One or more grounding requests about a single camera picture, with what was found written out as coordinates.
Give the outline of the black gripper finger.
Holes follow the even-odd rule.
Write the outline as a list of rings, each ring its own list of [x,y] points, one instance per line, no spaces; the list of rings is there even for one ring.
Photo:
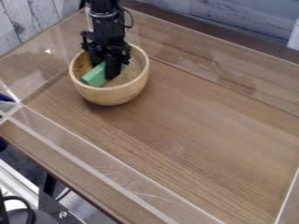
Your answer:
[[[121,60],[112,54],[105,55],[105,79],[109,81],[114,79],[121,71]]]
[[[89,51],[89,59],[90,59],[90,64],[94,67],[102,61],[101,52],[98,52],[96,50],[90,50]]]

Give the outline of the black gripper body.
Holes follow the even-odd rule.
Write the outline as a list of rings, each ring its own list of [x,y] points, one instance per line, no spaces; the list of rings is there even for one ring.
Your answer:
[[[117,56],[121,63],[128,65],[130,60],[130,46],[125,42],[125,15],[122,11],[106,13],[88,12],[92,30],[80,33],[82,37],[81,48],[101,52],[102,61],[110,53]]]

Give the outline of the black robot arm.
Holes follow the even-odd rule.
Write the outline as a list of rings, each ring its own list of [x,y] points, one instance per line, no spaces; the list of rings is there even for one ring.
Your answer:
[[[88,0],[88,17],[92,30],[82,31],[81,48],[88,52],[92,66],[104,63],[104,75],[109,81],[121,73],[121,66],[129,64],[132,47],[125,41],[125,13],[120,0]]]

